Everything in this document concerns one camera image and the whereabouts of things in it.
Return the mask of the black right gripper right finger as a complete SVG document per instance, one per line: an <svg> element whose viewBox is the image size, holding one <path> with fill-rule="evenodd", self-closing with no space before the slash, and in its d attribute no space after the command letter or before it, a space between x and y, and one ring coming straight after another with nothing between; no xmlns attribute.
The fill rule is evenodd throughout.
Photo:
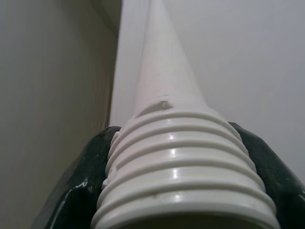
<svg viewBox="0 0 305 229"><path fill-rule="evenodd" d="M266 193L277 208L276 218L282 229L305 227L305 186L269 145L240 125L230 125L239 133L256 170L265 184Z"/></svg>

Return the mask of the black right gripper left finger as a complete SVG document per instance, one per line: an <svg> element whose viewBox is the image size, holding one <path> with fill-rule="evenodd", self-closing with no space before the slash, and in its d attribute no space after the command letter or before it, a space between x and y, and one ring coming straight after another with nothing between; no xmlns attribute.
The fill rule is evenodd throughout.
<svg viewBox="0 0 305 229"><path fill-rule="evenodd" d="M107 127L87 143L62 174L31 228L90 228L105 179L111 141L120 129Z"/></svg>

